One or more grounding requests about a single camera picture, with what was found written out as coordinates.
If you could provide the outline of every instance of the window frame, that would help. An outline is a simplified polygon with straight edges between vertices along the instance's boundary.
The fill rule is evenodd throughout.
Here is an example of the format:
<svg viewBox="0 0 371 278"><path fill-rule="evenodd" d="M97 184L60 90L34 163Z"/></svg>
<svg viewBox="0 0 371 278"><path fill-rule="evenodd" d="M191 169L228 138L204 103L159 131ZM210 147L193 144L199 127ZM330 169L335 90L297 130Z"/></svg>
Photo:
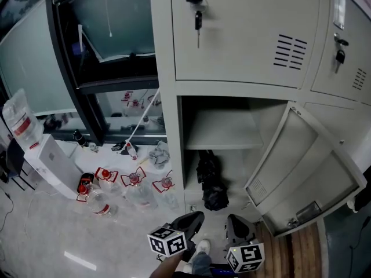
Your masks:
<svg viewBox="0 0 371 278"><path fill-rule="evenodd" d="M48 17L50 37L57 62L66 84L67 90L75 105L77 113L86 127L87 139L97 145L103 143L118 143L129 138L131 130L108 131L108 126L95 96L96 93L119 92L125 90L157 89L159 88L158 76L135 76L119 79L107 79L96 82L78 84L75 79L70 58L68 57L64 36L61 30L61 17L63 12L59 6L70 0L46 0L46 13ZM57 131L56 136L61 136L62 131ZM132 138L134 144L156 145L158 141L167 142L166 131L151 133L138 130Z"/></svg>

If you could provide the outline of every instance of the closed locker door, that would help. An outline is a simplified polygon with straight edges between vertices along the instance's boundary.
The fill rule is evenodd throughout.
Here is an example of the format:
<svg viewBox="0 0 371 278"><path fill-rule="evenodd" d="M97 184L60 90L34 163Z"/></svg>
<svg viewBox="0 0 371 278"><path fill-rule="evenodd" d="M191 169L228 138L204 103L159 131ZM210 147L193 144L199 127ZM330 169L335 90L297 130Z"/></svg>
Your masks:
<svg viewBox="0 0 371 278"><path fill-rule="evenodd" d="M274 236L301 229L366 186L343 147L308 111L288 102L245 188Z"/></svg>
<svg viewBox="0 0 371 278"><path fill-rule="evenodd" d="M371 21L352 0L345 0L344 30L337 28L332 18L331 13L325 49L312 91L360 100L371 74L368 63L371 57ZM337 73L335 57L339 45L335 42L335 33L349 43L343 47L345 62Z"/></svg>
<svg viewBox="0 0 371 278"><path fill-rule="evenodd" d="M177 80L301 87L319 0L172 0ZM202 13L199 48L195 11Z"/></svg>

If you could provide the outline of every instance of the locker shelf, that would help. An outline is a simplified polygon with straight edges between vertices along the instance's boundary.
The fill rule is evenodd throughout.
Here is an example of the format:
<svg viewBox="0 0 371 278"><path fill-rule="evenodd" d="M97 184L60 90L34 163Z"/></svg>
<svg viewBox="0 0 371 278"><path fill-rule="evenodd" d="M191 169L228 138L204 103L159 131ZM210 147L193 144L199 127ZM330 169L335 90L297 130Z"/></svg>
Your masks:
<svg viewBox="0 0 371 278"><path fill-rule="evenodd" d="M196 112L185 148L250 149L263 142L247 109L200 109Z"/></svg>
<svg viewBox="0 0 371 278"><path fill-rule="evenodd" d="M202 192L202 184L197 181L197 166L199 162L199 155L197 151L188 151L192 155L190 159L189 169L187 170L187 182L185 184L185 192ZM228 192L239 195L248 196L243 188L248 180L246 175L246 166L244 158L246 153L243 150L229 150L229 151L213 151L218 158L221 168L221 181L227 187Z"/></svg>

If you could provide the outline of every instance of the wooden plank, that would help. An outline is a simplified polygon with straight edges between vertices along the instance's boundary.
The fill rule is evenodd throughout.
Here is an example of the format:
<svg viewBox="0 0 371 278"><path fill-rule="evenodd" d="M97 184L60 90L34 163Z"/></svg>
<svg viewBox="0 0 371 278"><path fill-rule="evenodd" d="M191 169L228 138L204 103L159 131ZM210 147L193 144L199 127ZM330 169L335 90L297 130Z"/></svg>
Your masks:
<svg viewBox="0 0 371 278"><path fill-rule="evenodd" d="M271 234L269 233L265 224L261 225L261 232L263 235L264 241L264 250L265 250L265 276L266 278L273 278L273 250L272 250L272 242L271 242Z"/></svg>
<svg viewBox="0 0 371 278"><path fill-rule="evenodd" d="M309 277L315 277L315 252L314 252L314 240L313 240L313 235L312 235L312 229L311 227L313 226L307 226L304 230L307 235L307 243L308 243L308 263L309 263Z"/></svg>
<svg viewBox="0 0 371 278"><path fill-rule="evenodd" d="M290 266L287 238L286 236L284 236L279 238L278 241L279 241L279 254L281 256L281 276L282 278L289 278Z"/></svg>
<svg viewBox="0 0 371 278"><path fill-rule="evenodd" d="M274 278L282 278L281 269L281 251L279 249L279 240L271 235L272 252L273 252L273 273Z"/></svg>
<svg viewBox="0 0 371 278"><path fill-rule="evenodd" d="M313 235L314 254L315 254L315 278L322 277L322 256L321 256L321 244L319 242L319 233L317 223L310 226Z"/></svg>
<svg viewBox="0 0 371 278"><path fill-rule="evenodd" d="M301 244L299 232L293 232L291 234L292 238L292 251L294 255L294 272L295 278L303 277L303 264L301 261Z"/></svg>
<svg viewBox="0 0 371 278"><path fill-rule="evenodd" d="M261 232L261 226L263 225L262 222L260 222L256 226L256 238L258 239L259 243L263 243L263 234ZM262 265L257 271L255 271L256 278L265 278L265 262L264 265Z"/></svg>
<svg viewBox="0 0 371 278"><path fill-rule="evenodd" d="M305 229L299 230L300 246L301 246L301 265L302 265L302 277L310 278L309 276L309 259L308 259L308 241Z"/></svg>

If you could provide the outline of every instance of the person's leg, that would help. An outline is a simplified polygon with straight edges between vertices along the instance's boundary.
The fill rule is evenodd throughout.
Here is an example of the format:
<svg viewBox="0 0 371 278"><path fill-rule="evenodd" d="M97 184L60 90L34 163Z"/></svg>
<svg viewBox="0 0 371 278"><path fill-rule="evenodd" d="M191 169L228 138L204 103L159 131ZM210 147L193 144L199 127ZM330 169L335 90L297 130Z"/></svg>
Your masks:
<svg viewBox="0 0 371 278"><path fill-rule="evenodd" d="M210 241L204 239L198 244L196 256L192 260L193 275L212 277L210 271L211 257L209 253Z"/></svg>

